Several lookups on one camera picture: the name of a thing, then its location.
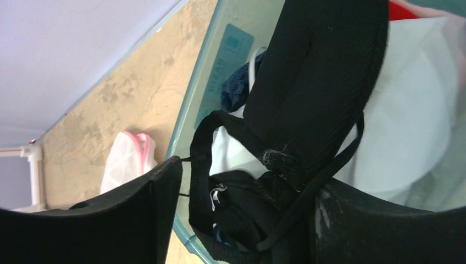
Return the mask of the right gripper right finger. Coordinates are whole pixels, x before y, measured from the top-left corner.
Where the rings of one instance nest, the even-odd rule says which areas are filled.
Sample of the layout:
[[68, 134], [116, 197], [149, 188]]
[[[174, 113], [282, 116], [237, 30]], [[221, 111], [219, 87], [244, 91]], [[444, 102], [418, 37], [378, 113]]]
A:
[[311, 263], [465, 263], [465, 208], [429, 212], [336, 179], [315, 198]]

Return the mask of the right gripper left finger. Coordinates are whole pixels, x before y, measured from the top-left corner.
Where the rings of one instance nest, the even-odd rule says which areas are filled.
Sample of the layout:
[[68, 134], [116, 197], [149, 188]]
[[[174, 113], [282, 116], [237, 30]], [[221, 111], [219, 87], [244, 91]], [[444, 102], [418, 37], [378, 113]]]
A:
[[164, 263], [181, 178], [173, 156], [67, 210], [1, 210], [1, 263]]

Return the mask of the teal plastic bin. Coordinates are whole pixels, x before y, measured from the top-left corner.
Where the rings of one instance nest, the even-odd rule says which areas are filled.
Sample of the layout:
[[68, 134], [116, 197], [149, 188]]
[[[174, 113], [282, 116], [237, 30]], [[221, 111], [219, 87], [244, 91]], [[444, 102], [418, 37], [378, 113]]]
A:
[[[285, 2], [219, 1], [177, 120], [176, 130], [171, 140], [170, 152], [172, 154], [190, 157], [190, 146], [200, 122], [214, 111], [223, 111], [220, 108], [222, 84], [241, 66], [249, 62], [254, 50], [260, 47], [268, 48]], [[388, 58], [388, 39], [389, 27], [382, 66]], [[241, 118], [245, 105], [236, 112], [225, 112]], [[451, 140], [444, 157], [431, 171], [414, 182], [402, 203], [385, 201], [429, 212], [465, 208], [465, 79], [460, 83], [454, 110], [456, 121], [453, 124]], [[324, 186], [333, 179], [338, 180], [336, 174]], [[191, 161], [189, 158], [184, 165], [183, 195], [175, 218], [176, 233], [188, 250], [204, 262], [225, 262], [217, 261], [210, 256], [190, 225], [190, 182]]]

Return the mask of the pink-trimmed mesh laundry bag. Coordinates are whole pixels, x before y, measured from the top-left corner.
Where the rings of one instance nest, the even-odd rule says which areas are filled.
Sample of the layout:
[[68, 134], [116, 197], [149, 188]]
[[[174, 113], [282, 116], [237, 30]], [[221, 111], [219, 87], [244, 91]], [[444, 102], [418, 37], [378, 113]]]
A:
[[157, 165], [155, 141], [147, 134], [121, 131], [110, 148], [106, 160], [100, 194], [130, 182]]

